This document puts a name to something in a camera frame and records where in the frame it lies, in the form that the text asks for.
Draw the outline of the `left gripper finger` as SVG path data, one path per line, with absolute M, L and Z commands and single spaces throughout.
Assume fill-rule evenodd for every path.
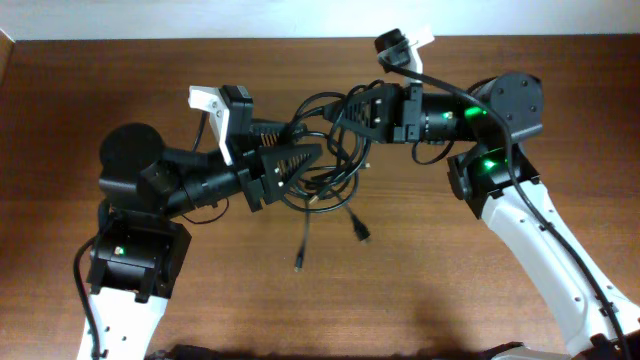
M 297 136 L 307 130 L 304 124 L 294 127 L 289 133 L 289 124 L 265 119 L 253 119 L 247 135 L 247 148 L 257 150 L 259 148 L 294 147 L 297 145 Z
M 285 144 L 261 149 L 259 159 L 264 169 L 265 203 L 280 201 L 321 154 L 319 144 Z

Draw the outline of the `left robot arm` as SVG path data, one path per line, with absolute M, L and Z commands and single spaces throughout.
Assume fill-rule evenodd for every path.
M 74 278 L 85 313 L 81 359 L 142 359 L 172 297 L 191 242 L 178 218 L 241 194 L 251 211 L 280 201 L 320 157 L 318 144 L 284 137 L 258 121 L 231 138 L 231 151 L 171 148 L 150 125 L 111 131 L 99 157 L 98 230 L 77 252 Z

